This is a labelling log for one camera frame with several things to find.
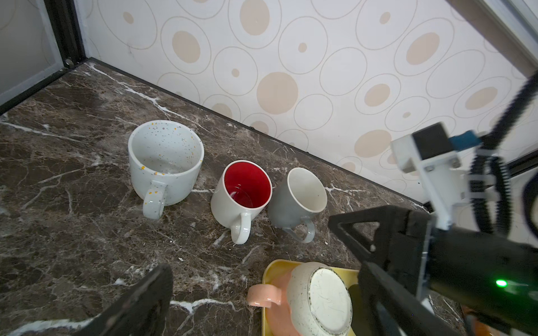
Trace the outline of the white mug red inside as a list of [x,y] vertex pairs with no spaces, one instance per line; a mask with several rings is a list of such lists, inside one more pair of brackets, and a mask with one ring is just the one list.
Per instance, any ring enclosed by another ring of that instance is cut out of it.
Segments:
[[231,231],[234,244],[245,244],[252,221],[268,205],[273,184],[257,164],[237,160],[225,169],[211,198],[211,211],[216,221]]

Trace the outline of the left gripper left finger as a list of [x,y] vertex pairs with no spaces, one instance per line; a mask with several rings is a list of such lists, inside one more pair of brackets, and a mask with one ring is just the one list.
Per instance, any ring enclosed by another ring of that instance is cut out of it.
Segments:
[[172,269],[159,264],[76,335],[162,335],[173,289]]

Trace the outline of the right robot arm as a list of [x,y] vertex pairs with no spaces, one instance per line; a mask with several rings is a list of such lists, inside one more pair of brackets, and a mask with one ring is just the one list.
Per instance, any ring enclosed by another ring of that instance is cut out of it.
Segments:
[[537,334],[537,249],[509,240],[510,174],[497,152],[536,93],[531,76],[485,135],[451,137],[436,123],[392,142],[398,168],[419,173],[432,214],[387,205],[329,218],[361,264],[356,335],[452,335],[422,306],[428,291],[503,333]]

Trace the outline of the grey mug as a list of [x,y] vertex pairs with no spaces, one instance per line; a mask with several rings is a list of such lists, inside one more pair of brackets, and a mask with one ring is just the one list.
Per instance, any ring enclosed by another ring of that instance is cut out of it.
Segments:
[[268,217],[296,241],[307,244],[315,238],[312,219],[327,206],[327,195],[322,182],[311,171],[296,167],[275,189],[268,204]]

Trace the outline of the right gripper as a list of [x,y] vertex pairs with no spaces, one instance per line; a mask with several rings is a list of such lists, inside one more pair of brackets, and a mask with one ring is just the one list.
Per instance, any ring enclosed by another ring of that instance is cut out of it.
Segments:
[[360,263],[415,290],[475,310],[502,331],[537,334],[537,248],[465,228],[438,229],[435,217],[385,205],[329,217],[328,227]]

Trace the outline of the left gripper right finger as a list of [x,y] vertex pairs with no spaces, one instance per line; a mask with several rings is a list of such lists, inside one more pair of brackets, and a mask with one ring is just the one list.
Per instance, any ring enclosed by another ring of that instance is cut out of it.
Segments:
[[357,278],[358,335],[457,335],[376,264]]

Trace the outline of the white speckled mug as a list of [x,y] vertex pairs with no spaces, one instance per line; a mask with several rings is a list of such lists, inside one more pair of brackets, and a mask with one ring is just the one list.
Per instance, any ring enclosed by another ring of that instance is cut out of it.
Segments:
[[200,137],[189,127],[170,120],[138,126],[128,143],[130,178],[143,199],[143,215],[158,220],[166,206],[191,193],[205,156]]

